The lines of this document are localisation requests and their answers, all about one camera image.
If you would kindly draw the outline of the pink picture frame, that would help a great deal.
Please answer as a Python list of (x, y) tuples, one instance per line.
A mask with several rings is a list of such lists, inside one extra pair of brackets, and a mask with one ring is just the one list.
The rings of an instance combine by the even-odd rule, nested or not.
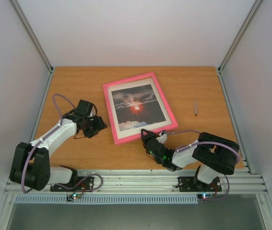
[[(116, 111), (112, 100), (112, 91), (131, 88), (141, 85), (150, 84), (157, 97), (157, 100), (165, 115), (166, 121), (155, 123), (153, 125), (142, 126), (134, 129), (120, 131), (116, 117)], [(125, 79), (103, 84), (103, 91), (111, 126), (112, 136), (116, 145), (128, 143), (137, 140), (141, 137), (141, 129), (146, 129), (153, 132), (161, 132), (162, 130), (171, 130), (178, 127), (175, 116), (166, 100), (162, 88), (153, 72), (128, 77)]]

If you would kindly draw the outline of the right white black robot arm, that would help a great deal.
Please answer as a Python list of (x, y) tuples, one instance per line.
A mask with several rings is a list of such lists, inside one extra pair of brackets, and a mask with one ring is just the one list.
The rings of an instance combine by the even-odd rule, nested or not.
[(218, 185), (215, 179), (221, 175), (233, 175), (240, 161), (239, 145), (231, 140), (207, 133), (198, 132), (199, 137), (189, 145), (167, 148), (164, 143), (171, 132), (161, 131), (159, 134), (142, 129), (141, 140), (146, 154), (157, 164), (171, 172), (200, 162), (191, 181), (191, 189), (206, 192)]

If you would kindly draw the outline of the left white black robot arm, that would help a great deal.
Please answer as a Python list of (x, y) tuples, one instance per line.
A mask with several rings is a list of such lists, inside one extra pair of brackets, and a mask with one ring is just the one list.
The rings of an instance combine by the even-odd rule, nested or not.
[(47, 185), (57, 185), (68, 191), (75, 190), (81, 181), (76, 169), (69, 166), (51, 167), (52, 154), (69, 138), (83, 132), (92, 138), (107, 127), (96, 106), (80, 100), (78, 105), (65, 114), (44, 135), (16, 146), (9, 179), (21, 186), (23, 193), (41, 191)]

